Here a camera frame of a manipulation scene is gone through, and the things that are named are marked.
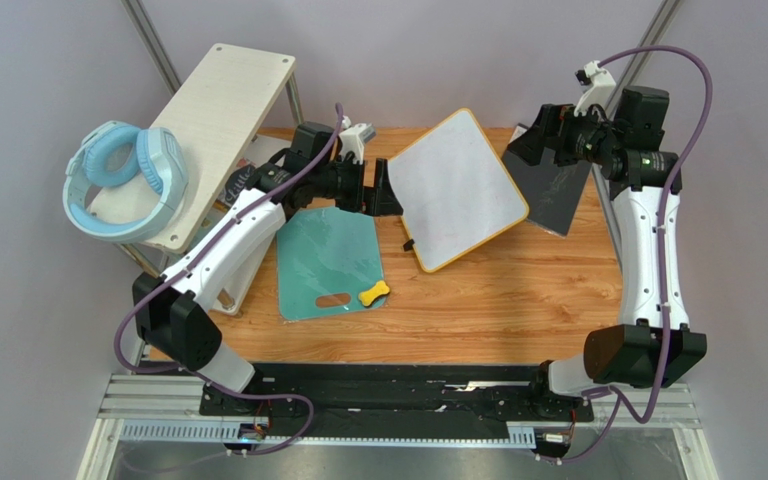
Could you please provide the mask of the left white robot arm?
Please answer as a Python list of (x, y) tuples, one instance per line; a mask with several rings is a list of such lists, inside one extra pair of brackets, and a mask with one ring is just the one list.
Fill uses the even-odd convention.
[(372, 185), (364, 183), (364, 150), (375, 135), (372, 124), (348, 120), (337, 128), (299, 125), (288, 146), (254, 168), (228, 212), (194, 248), (159, 277), (143, 274), (134, 282), (130, 317), (138, 337), (176, 366), (243, 392), (256, 369), (226, 344), (208, 309), (232, 276), (253, 279), (275, 234), (316, 198), (347, 212), (401, 214), (385, 160), (377, 160)]

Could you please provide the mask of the yellow framed whiteboard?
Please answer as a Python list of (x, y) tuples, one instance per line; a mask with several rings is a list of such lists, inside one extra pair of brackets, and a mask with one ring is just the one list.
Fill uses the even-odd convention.
[(526, 219), (527, 200), (468, 108), (388, 160), (420, 268), (437, 272)]

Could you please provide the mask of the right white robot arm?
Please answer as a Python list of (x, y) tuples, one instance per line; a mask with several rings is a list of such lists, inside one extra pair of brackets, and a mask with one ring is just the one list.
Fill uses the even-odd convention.
[(533, 124), (512, 140), (505, 156), (529, 166), (551, 155), (556, 165), (589, 162), (610, 186), (619, 215), (622, 300), (618, 323), (591, 332), (581, 354), (543, 362), (532, 380), (530, 405), (553, 418), (580, 407), (587, 396), (625, 384), (656, 397), (703, 359), (707, 338), (690, 328), (676, 255), (682, 189), (679, 157), (664, 151), (669, 94), (623, 89), (608, 118), (602, 106), (544, 104)]

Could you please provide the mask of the yellow bone-shaped eraser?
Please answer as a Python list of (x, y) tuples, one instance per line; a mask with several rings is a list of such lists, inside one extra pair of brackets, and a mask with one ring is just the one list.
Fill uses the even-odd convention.
[(357, 298), (364, 308), (371, 308), (378, 300), (387, 297), (390, 293), (389, 285), (384, 280), (379, 280), (370, 288), (361, 291)]

